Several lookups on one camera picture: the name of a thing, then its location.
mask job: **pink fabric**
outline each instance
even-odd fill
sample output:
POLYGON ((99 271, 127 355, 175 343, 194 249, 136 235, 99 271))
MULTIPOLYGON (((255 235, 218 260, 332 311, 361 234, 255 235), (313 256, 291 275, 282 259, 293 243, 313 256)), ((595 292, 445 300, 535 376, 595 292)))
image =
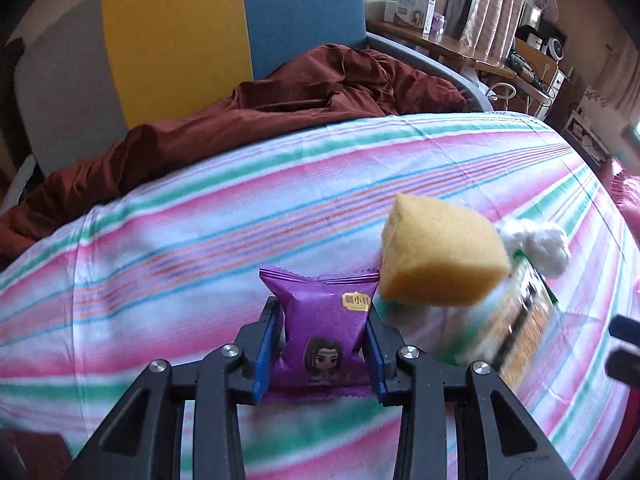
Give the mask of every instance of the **pink fabric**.
POLYGON ((640 245, 640 176, 630 174, 619 160, 610 157, 598 177, 640 245))

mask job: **brown blanket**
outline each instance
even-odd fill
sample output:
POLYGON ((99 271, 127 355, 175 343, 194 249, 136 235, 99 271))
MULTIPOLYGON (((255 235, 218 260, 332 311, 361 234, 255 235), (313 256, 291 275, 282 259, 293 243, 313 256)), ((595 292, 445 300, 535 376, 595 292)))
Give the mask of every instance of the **brown blanket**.
POLYGON ((0 217, 0 269, 94 205, 204 158, 312 126, 464 106, 450 82, 385 54, 319 46, 193 117, 142 124, 106 155, 53 173, 0 217))

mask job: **cartoon girl face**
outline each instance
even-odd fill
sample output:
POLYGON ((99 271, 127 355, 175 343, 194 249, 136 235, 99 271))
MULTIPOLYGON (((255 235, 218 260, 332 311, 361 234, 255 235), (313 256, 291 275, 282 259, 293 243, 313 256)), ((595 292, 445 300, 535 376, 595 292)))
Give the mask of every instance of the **cartoon girl face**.
POLYGON ((336 373, 342 363, 342 344, 324 337, 313 337, 306 343, 305 368, 312 376, 336 373))

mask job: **white fluffy object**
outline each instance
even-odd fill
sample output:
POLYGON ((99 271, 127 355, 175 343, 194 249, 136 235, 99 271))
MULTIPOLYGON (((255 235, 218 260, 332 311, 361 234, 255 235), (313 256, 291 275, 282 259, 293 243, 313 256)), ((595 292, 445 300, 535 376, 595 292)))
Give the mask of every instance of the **white fluffy object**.
POLYGON ((547 278, 557 278, 569 266, 571 253, 564 229, 553 222, 509 220, 500 231, 507 253, 523 251, 536 270, 547 278))

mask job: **beige curtain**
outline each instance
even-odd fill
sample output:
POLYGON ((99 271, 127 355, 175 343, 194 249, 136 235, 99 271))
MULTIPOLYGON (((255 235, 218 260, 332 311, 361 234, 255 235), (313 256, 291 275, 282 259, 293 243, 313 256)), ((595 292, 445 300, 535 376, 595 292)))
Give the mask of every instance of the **beige curtain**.
POLYGON ((609 57, 596 80, 596 90, 603 99, 630 123, 640 119, 640 54, 625 34, 624 40, 609 57))
POLYGON ((460 41, 503 60, 511 48, 524 0, 473 0, 460 41))

